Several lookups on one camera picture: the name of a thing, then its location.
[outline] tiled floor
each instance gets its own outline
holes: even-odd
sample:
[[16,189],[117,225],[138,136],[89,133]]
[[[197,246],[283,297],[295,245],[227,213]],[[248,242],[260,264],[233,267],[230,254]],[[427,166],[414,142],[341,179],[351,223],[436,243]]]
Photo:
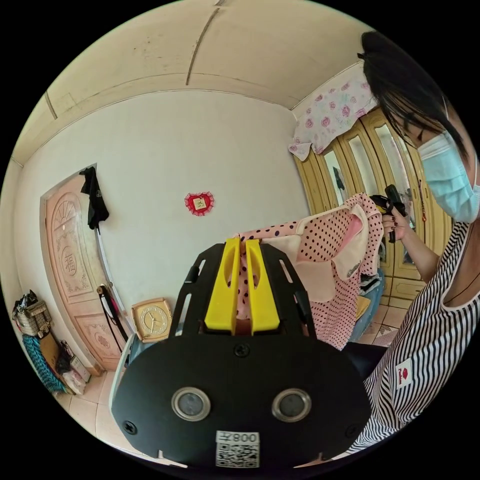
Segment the tiled floor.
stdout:
[[152,462],[183,466],[163,458],[152,458],[144,455],[129,444],[110,414],[108,406],[113,379],[114,372],[111,371],[104,373],[102,376],[92,376],[83,395],[65,393],[55,398],[85,430],[111,447]]
[[358,340],[361,344],[388,347],[399,331],[407,310],[380,305],[371,324]]

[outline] black and white striped top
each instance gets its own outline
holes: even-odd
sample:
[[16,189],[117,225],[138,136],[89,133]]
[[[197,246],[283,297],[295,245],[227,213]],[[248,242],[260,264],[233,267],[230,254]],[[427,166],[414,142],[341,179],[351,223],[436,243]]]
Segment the black and white striped top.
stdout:
[[480,292],[458,307],[443,305],[463,256],[469,225],[456,223],[431,281],[408,309],[395,339],[365,381],[371,417],[353,454],[418,417],[461,360],[480,320]]

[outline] screw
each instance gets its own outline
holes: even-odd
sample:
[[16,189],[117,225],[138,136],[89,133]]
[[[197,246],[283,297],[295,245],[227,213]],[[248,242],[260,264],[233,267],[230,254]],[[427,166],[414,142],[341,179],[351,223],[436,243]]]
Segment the screw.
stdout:
[[124,421],[122,426],[129,435],[135,435],[137,433],[137,427],[131,421]]
[[235,345],[235,348],[233,349],[233,353],[237,357],[244,359],[245,357],[249,356],[250,347],[245,343],[239,343],[238,345]]

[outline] teal fabric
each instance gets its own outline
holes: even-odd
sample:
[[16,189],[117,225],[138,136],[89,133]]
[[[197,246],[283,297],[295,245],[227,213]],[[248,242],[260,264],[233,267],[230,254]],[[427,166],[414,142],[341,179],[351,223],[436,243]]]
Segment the teal fabric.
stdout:
[[369,327],[374,318],[375,313],[379,309],[380,299],[385,288],[385,276],[382,270],[378,269],[378,276],[380,277],[380,283],[371,291],[369,291],[365,298],[370,300],[370,305],[366,309],[366,312],[358,319],[351,333],[349,342],[356,342]]
[[40,340],[36,336],[23,335],[23,344],[33,365],[38,372],[41,382],[51,392],[66,392],[64,384],[54,375],[40,350]]

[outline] white wall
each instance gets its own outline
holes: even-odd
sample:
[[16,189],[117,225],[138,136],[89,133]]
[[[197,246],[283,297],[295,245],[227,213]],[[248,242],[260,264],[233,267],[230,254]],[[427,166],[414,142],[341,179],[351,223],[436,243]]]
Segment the white wall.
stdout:
[[0,195],[0,284],[7,309],[7,317],[10,319],[10,325],[13,327],[15,336],[20,343],[23,353],[30,362],[33,370],[36,372],[34,364],[25,350],[22,342],[22,334],[17,326],[11,321],[12,310],[15,301],[22,298],[23,291],[20,286],[19,275],[17,272],[17,262],[15,259],[14,246],[14,205],[17,193],[18,182],[22,168],[14,162],[9,162],[3,179],[3,186]]
[[[40,198],[97,163],[110,211],[100,231],[122,302],[128,309],[162,296],[173,307],[201,251],[236,232],[309,215],[287,150],[295,123],[279,105],[207,91],[151,93],[82,118],[21,172],[14,222],[20,284],[60,318],[43,267]],[[185,196],[207,191],[215,207],[205,217],[193,216]],[[56,328],[57,337],[72,341],[59,321]]]

